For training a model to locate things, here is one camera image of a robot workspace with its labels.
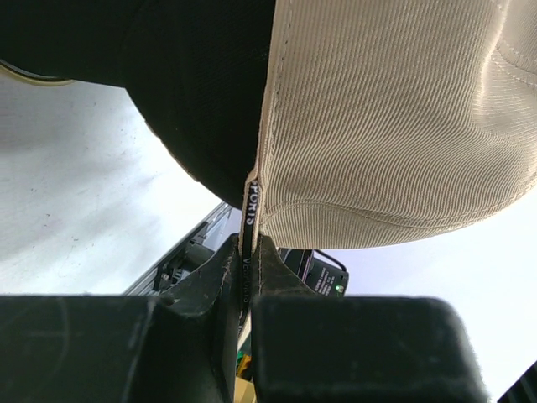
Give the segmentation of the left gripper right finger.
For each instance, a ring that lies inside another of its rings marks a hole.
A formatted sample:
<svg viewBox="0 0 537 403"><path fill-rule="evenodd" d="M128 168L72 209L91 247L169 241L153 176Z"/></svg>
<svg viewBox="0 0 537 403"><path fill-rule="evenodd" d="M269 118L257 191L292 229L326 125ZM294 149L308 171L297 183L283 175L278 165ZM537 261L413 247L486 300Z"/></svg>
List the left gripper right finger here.
<svg viewBox="0 0 537 403"><path fill-rule="evenodd" d="M475 353L446 301L320 296L262 236L253 261L260 402L485 402Z"/></svg>

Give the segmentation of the beige baseball cap black R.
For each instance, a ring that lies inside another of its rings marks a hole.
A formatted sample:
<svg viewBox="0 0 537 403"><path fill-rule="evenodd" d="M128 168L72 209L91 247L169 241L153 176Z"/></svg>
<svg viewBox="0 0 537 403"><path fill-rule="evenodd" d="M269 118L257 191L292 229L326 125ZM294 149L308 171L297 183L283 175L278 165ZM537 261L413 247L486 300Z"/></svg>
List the beige baseball cap black R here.
<svg viewBox="0 0 537 403"><path fill-rule="evenodd" d="M358 249L464 228L536 184L533 1L278 1L242 295L258 239Z"/></svg>

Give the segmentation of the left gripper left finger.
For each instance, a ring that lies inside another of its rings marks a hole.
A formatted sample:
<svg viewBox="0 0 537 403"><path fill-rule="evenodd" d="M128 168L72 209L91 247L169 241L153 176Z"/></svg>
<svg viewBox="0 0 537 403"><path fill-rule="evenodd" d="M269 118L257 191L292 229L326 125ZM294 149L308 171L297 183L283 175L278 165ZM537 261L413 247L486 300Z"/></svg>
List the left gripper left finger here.
<svg viewBox="0 0 537 403"><path fill-rule="evenodd" d="M160 296L4 296L4 402L230 402L237 237Z"/></svg>

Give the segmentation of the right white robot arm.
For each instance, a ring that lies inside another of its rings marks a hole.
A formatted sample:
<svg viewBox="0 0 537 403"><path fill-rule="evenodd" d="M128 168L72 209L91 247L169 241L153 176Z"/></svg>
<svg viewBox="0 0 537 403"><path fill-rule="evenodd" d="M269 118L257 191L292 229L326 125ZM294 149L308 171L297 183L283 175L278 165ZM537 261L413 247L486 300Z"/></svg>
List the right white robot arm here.
<svg viewBox="0 0 537 403"><path fill-rule="evenodd" d="M349 274L344 264L319 249L279 249L284 264L315 293L343 297Z"/></svg>

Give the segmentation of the black baseball cap gold R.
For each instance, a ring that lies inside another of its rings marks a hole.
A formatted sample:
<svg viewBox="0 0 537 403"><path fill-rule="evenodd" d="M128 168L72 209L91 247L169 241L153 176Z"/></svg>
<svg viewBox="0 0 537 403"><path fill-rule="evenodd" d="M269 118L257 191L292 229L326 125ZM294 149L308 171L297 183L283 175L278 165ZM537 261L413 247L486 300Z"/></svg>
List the black baseball cap gold R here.
<svg viewBox="0 0 537 403"><path fill-rule="evenodd" d="M255 161L272 1L4 1L1 59L120 86L184 170L242 205Z"/></svg>

